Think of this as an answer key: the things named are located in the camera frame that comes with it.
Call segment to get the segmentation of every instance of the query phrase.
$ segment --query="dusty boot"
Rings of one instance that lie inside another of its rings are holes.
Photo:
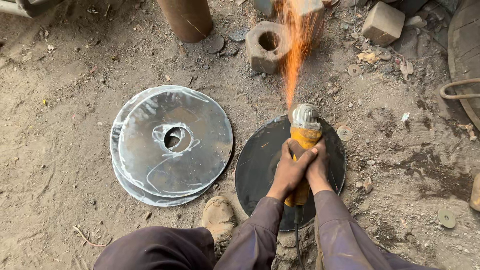
[[[208,200],[204,208],[202,226],[212,234],[217,259],[223,255],[230,244],[234,225],[235,216],[227,198],[216,196]]]
[[[318,255],[317,255],[317,261],[315,262],[315,270],[324,270],[325,265],[324,265],[324,253],[322,252],[322,245],[320,244],[320,233],[319,233],[319,224],[318,224],[318,218],[317,215],[315,215],[315,242],[317,243],[317,249],[318,249]]]

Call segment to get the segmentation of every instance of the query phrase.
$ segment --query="curved metal rod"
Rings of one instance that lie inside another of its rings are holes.
[[[449,87],[472,84],[472,83],[480,83],[480,78],[468,79],[468,80],[463,80],[463,81],[452,82],[452,83],[446,84],[442,88],[440,88],[440,96],[445,98],[445,99],[480,98],[480,94],[449,95],[449,94],[445,93],[445,90]]]

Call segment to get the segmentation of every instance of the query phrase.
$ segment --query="sleeve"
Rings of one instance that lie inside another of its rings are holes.
[[[252,216],[233,235],[214,269],[270,270],[276,253],[276,236],[283,202],[263,197]]]
[[[326,269],[433,270],[380,252],[335,192],[320,191],[314,200]]]

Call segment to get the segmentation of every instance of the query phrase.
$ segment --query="black metal disc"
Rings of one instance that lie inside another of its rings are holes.
[[[330,155],[328,181],[333,190],[340,194],[345,181],[346,156],[342,141],[331,125],[320,119],[325,137],[326,150]],[[276,117],[257,129],[243,147],[235,171],[235,187],[240,204],[251,215],[258,201],[272,186],[276,165],[280,160],[281,147],[290,138],[290,122],[287,115]],[[315,203],[310,191],[308,201],[303,207],[301,227],[315,217]],[[281,231],[291,231],[295,225],[294,208],[285,205]]]

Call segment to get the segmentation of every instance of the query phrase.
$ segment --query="stacked metal discs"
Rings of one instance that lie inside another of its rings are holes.
[[[113,122],[110,152],[120,185],[136,199],[175,206],[205,192],[227,165],[233,134],[223,109],[182,86],[144,90]]]

